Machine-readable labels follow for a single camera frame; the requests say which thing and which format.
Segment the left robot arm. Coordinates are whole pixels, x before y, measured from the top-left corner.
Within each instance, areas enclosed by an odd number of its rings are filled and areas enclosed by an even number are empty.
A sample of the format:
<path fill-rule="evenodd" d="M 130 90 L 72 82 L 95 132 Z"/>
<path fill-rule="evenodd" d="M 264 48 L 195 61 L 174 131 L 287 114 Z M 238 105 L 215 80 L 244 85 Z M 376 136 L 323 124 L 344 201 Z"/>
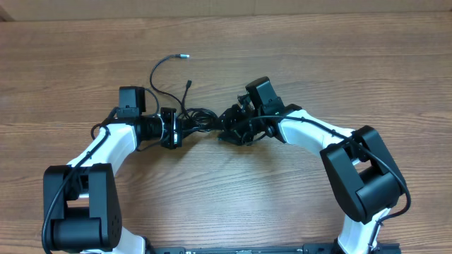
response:
<path fill-rule="evenodd" d="M 43 175 L 44 252 L 154 253 L 150 241 L 131 233 L 122 223 L 115 175 L 124 160 L 142 151 L 149 141 L 174 149 L 182 143 L 176 110 L 157 107 L 147 115 L 145 95 L 150 90 L 119 89 L 119 105 L 94 125 L 91 144 L 76 158 L 50 166 Z"/>

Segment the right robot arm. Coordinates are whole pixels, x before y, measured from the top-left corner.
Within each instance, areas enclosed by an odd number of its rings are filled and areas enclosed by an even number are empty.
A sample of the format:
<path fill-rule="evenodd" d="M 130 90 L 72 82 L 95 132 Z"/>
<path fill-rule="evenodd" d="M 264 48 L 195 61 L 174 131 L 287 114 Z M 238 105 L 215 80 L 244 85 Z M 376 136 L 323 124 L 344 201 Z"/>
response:
<path fill-rule="evenodd" d="M 321 158 L 331 189 L 345 214 L 332 243 L 305 243 L 301 253 L 400 253 L 397 243 L 379 243 L 383 222 L 406 182 L 379 133 L 370 126 L 341 128 L 311 116 L 296 104 L 286 105 L 268 77 L 246 86 L 246 94 L 215 122 L 219 138 L 250 145 L 257 134 L 303 147 Z"/>

